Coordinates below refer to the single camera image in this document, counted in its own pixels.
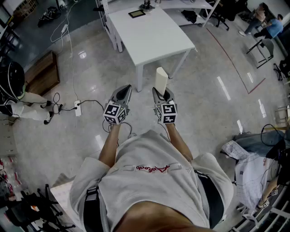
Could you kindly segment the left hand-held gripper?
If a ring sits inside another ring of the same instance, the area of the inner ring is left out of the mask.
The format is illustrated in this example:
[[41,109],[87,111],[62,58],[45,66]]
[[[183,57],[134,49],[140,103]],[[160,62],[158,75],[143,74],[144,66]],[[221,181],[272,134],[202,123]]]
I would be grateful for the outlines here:
[[130,109],[128,103],[131,98],[132,86],[124,85],[116,89],[106,104],[103,117],[110,124],[121,124]]

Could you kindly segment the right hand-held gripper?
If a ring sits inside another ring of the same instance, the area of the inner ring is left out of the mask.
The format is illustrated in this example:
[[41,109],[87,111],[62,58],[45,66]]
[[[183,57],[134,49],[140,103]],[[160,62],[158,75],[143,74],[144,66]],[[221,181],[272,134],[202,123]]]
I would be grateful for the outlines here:
[[174,124],[177,119],[177,104],[174,102],[174,94],[166,88],[164,92],[165,103],[162,103],[162,95],[155,87],[152,88],[155,102],[155,115],[162,124]]

